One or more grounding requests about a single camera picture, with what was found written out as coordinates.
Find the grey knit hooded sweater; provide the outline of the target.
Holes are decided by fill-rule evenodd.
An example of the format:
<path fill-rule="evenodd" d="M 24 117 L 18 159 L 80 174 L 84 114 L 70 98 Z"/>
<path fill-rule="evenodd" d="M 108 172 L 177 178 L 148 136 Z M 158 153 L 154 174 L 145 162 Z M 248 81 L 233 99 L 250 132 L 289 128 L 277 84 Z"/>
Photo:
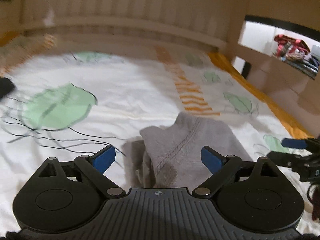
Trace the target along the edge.
<path fill-rule="evenodd" d="M 211 176 L 201 161 L 204 146 L 223 156 L 252 159 L 227 124 L 184 112 L 172 126 L 149 126 L 139 133 L 123 145 L 130 187 L 187 187 L 192 191 Z"/>

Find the colourful clothes pile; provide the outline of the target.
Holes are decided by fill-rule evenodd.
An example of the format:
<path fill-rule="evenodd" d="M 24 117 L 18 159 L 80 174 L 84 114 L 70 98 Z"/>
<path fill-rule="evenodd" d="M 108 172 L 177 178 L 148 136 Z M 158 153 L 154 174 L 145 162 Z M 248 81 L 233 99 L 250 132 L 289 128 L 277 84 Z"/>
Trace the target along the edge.
<path fill-rule="evenodd" d="M 284 34 L 276 35 L 274 41 L 277 44 L 277 48 L 273 52 L 274 57 L 313 80 L 316 78 L 319 72 L 319 52 L 312 52 L 304 40 Z"/>

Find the white leaf-print bed sheet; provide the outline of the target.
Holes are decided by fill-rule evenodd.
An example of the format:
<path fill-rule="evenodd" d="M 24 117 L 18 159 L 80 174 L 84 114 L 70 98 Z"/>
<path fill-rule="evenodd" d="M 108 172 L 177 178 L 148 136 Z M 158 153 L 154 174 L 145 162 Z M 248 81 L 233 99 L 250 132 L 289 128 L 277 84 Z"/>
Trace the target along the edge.
<path fill-rule="evenodd" d="M 70 161 L 113 145 L 106 176 L 128 190 L 123 145 L 179 113 L 227 124 L 251 160 L 290 153 L 293 130 L 265 100 L 210 59 L 180 46 L 19 36 L 1 46 L 1 76 L 14 91 L 1 100 L 1 234 L 19 229 L 12 202 L 48 157 Z"/>

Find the black folded cloth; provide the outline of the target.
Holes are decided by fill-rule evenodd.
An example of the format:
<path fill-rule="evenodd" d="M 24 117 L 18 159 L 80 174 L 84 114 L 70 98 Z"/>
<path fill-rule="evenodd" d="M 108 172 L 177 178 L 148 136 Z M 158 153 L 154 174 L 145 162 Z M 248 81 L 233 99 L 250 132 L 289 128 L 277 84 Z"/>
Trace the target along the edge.
<path fill-rule="evenodd" d="M 14 91 L 15 85 L 13 82 L 6 78 L 6 77 L 0 77 L 0 99 L 2 100 L 4 97 L 6 97 L 8 94 L 10 94 L 12 91 Z"/>

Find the cream wooden bed frame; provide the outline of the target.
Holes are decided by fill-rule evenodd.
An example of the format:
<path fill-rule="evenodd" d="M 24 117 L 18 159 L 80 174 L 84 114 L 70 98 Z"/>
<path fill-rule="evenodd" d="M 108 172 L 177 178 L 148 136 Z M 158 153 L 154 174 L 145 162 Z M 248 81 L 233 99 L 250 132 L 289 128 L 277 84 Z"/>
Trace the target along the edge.
<path fill-rule="evenodd" d="M 319 39 L 319 0 L 1 0 L 1 44 L 76 31 L 212 49 L 210 59 L 263 99 L 285 127 L 319 135 L 319 78 L 240 44 L 249 22 Z"/>

